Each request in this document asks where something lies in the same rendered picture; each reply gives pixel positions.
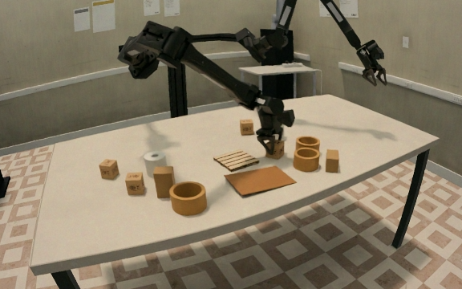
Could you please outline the small wooden pallet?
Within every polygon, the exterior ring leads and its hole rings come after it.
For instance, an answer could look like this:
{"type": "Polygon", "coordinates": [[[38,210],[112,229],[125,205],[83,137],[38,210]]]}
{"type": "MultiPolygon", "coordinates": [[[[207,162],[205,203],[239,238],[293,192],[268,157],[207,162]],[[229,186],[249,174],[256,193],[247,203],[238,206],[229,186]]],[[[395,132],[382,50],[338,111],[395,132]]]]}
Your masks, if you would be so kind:
{"type": "Polygon", "coordinates": [[[213,160],[220,163],[221,166],[226,167],[230,172],[259,163],[257,158],[243,152],[241,149],[213,157],[213,160]]]}

